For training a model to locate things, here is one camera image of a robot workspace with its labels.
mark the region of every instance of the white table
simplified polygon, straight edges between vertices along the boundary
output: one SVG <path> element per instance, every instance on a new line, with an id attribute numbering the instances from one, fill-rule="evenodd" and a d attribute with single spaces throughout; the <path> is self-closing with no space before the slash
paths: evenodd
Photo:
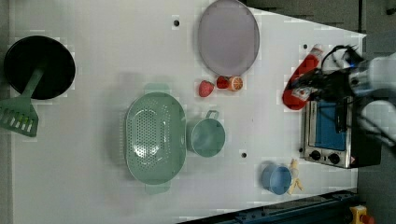
<path id="1" fill-rule="evenodd" d="M 361 46 L 363 36 L 252 9 L 261 50 L 244 89 L 202 99 L 197 85 L 215 76 L 199 57 L 196 30 L 211 2 L 10 1 L 10 44 L 28 35 L 57 38 L 78 68 L 64 95 L 34 101 L 37 138 L 12 134 L 14 223 L 174 223 L 356 188 L 357 170 L 304 160 L 305 189 L 292 196 L 262 189 L 260 175 L 268 161 L 300 156 L 302 113 L 280 100 L 296 66 L 316 43 Z M 149 82 L 167 83 L 188 119 L 217 109 L 227 133 L 214 158 L 188 152 L 170 190 L 157 195 L 145 193 L 122 156 L 125 112 Z"/>

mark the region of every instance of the purple plate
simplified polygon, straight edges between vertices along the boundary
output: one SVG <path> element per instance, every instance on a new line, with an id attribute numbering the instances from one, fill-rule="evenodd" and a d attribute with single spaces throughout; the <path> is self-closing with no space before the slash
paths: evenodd
<path id="1" fill-rule="evenodd" d="M 241 76 L 256 60 L 259 27 L 242 3 L 219 0 L 201 18 L 198 45 L 205 64 L 213 72 L 226 77 Z"/>

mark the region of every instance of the green spatula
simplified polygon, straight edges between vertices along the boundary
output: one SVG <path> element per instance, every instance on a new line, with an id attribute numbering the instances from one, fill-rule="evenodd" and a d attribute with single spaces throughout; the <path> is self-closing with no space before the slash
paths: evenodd
<path id="1" fill-rule="evenodd" d="M 47 59 L 39 63 L 21 95 L 0 101 L 0 127 L 29 137 L 36 136 L 38 115 L 31 97 L 46 67 Z"/>

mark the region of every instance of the light blue mug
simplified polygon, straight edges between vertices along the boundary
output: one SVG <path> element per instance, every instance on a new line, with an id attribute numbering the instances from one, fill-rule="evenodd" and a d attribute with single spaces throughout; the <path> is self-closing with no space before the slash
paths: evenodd
<path id="1" fill-rule="evenodd" d="M 223 148 L 225 131 L 218 121 L 219 111 L 209 110 L 204 119 L 187 123 L 187 149 L 202 157 L 213 157 Z"/>
<path id="2" fill-rule="evenodd" d="M 262 186 L 277 195 L 288 191 L 291 184 L 291 172 L 286 166 L 268 165 L 262 172 Z"/>

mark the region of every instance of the toaster oven knob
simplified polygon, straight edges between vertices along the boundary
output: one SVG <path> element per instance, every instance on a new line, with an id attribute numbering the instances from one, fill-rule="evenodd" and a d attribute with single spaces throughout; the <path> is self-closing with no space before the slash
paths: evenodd
<path id="1" fill-rule="evenodd" d="M 338 162 L 340 162 L 340 157 L 335 153 L 330 155 L 328 158 L 332 164 L 337 164 Z"/>
<path id="2" fill-rule="evenodd" d="M 317 150 L 313 151 L 311 154 L 309 154 L 309 156 L 314 160 L 314 161 L 318 161 L 320 160 L 320 152 L 318 152 Z"/>

